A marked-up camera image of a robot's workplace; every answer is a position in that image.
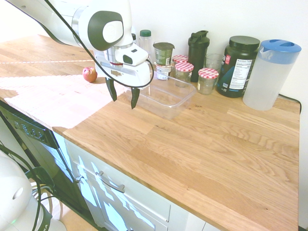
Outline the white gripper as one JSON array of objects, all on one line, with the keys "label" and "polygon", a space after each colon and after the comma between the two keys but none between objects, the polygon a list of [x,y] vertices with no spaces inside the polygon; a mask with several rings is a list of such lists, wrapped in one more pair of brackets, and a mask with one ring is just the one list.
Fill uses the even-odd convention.
[{"label": "white gripper", "polygon": [[[150,67],[147,62],[143,62],[137,66],[123,64],[120,67],[116,67],[105,59],[102,51],[94,51],[94,57],[109,76],[122,84],[140,87],[146,86],[150,81]],[[116,101],[117,93],[113,79],[105,78],[105,82],[112,100]],[[139,88],[131,88],[131,109],[136,107],[139,95]]]}]

